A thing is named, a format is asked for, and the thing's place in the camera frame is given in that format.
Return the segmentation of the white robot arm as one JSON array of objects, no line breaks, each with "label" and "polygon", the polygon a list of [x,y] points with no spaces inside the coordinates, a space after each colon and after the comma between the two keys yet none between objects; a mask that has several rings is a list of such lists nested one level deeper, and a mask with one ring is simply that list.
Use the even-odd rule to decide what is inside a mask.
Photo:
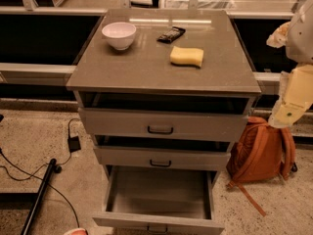
[{"label": "white robot arm", "polygon": [[292,19],[281,24],[267,39],[271,47],[286,47],[286,55],[297,62],[291,72],[282,72],[279,99],[269,124],[292,126],[313,105],[313,0],[306,0]]}]

